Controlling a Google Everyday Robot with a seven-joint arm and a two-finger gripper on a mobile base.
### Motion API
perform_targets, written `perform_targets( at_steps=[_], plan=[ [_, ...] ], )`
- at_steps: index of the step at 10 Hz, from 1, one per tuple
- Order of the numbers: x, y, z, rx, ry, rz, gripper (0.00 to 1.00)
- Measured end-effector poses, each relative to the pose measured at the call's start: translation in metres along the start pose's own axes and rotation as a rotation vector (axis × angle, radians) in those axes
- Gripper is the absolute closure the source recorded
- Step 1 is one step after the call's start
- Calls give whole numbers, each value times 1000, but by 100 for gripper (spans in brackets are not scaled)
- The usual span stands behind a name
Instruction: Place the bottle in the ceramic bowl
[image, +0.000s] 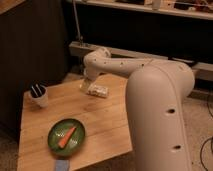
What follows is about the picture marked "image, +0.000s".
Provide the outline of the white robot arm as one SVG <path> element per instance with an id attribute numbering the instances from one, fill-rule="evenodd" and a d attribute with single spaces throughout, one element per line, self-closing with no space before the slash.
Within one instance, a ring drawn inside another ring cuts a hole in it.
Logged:
<path id="1" fill-rule="evenodd" d="M 125 77 L 125 105 L 136 171 L 192 171 L 182 100 L 195 84 L 183 62 L 113 58 L 102 47 L 83 59 L 87 91 L 102 73 Z"/>

